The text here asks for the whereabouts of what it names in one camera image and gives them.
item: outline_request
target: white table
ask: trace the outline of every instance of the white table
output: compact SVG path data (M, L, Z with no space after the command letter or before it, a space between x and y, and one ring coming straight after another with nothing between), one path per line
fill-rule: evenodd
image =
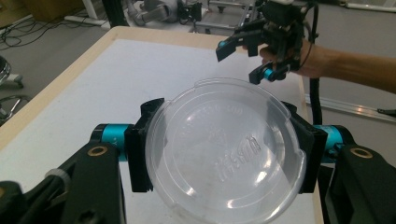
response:
M235 53L217 62L224 37L118 27L110 30L14 118L0 128L0 180L31 189L84 146L99 123L134 123L148 100L174 99L209 77L248 80L260 57ZM301 78L262 86L306 117ZM125 163L122 177L128 177ZM132 193L123 181L128 223L175 223L157 193ZM275 223L322 223L318 193L298 195Z

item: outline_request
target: clear plastic container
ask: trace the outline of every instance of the clear plastic container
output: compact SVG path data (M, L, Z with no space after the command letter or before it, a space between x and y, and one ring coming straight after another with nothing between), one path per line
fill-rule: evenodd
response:
M197 82L148 129L148 174L181 223L265 223L291 204L305 155L290 112L242 80Z

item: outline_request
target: gray floor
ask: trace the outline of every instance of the gray floor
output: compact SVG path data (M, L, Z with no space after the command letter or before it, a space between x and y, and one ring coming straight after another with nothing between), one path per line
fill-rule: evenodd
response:
M222 14L214 9L205 15L206 21L237 24L239 13L242 13L239 8L226 8ZM321 4L317 43L332 49L396 57L395 23L394 13ZM10 94L28 94L34 97L105 33L100 27L60 26L48 30L30 45L1 50L0 54L11 63L13 73L24 76L25 88L3 85L0 88L0 98ZM228 35L229 32L212 30L212 34ZM33 38L35 37L26 36L23 40L27 42ZM373 108L396 109L396 95L388 92L328 78L323 78L320 85L322 97ZM352 131L357 143L377 150L396 166L395 122L367 119L331 109L323 110L323 118L325 124L345 125Z

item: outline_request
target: robotic hand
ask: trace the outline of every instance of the robotic hand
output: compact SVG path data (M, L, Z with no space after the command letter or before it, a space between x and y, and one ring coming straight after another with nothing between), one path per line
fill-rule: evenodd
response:
M258 18L236 28L234 35L219 43L216 49L218 60L221 61L234 53L237 46L246 46L249 57L257 56L257 47L265 43L277 56L276 70L273 68L273 62L259 66L249 74L251 83L260 84L263 78L269 81L282 80L290 70L299 70L304 28L309 32L308 39L311 43L317 37L318 5L308 2L304 6L294 6L292 2L257 0ZM315 8L315 15L311 30L305 16L312 7Z
M136 25L144 26L150 21L166 21L185 24L187 21L200 21L202 19L202 4L198 2L187 3L185 0L144 0L137 10L135 0L126 0L128 16Z

